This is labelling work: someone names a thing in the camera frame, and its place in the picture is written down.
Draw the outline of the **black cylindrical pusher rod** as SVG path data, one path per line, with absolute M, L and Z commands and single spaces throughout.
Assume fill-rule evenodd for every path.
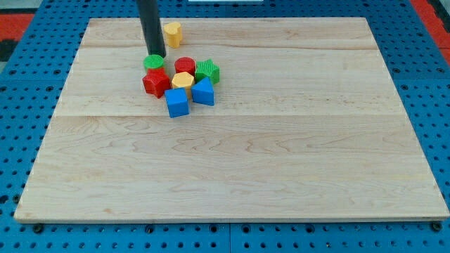
M 149 55 L 166 56 L 165 42 L 156 0 L 136 0 L 141 27 Z

